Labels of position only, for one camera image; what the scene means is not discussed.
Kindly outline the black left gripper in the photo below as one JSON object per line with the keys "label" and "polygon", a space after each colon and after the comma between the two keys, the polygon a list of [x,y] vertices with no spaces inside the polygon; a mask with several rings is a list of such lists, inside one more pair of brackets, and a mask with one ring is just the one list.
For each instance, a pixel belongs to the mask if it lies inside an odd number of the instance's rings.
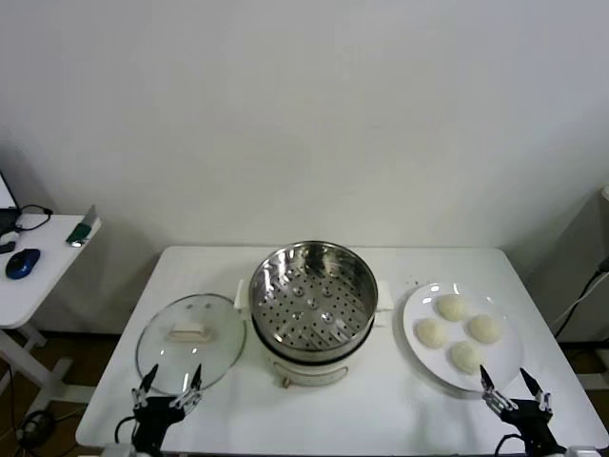
{"label": "black left gripper", "polygon": [[147,394],[156,377],[158,364],[144,376],[140,386],[131,390],[134,417],[137,422],[134,432],[134,447],[138,453],[161,455],[162,443],[167,430],[182,422],[184,408],[196,408],[203,396],[202,365],[199,364],[191,377],[189,388],[174,397],[149,397]]}

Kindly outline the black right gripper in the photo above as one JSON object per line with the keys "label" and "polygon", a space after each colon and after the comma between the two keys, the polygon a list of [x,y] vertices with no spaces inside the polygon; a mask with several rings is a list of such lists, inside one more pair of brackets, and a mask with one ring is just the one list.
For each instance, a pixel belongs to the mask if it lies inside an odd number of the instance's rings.
{"label": "black right gripper", "polygon": [[520,368],[521,377],[536,401],[507,398],[495,388],[483,365],[480,365],[480,371],[482,399],[493,412],[500,412],[503,422],[516,428],[527,456],[563,455],[566,452],[548,426],[553,417],[551,393],[543,390],[531,374]]}

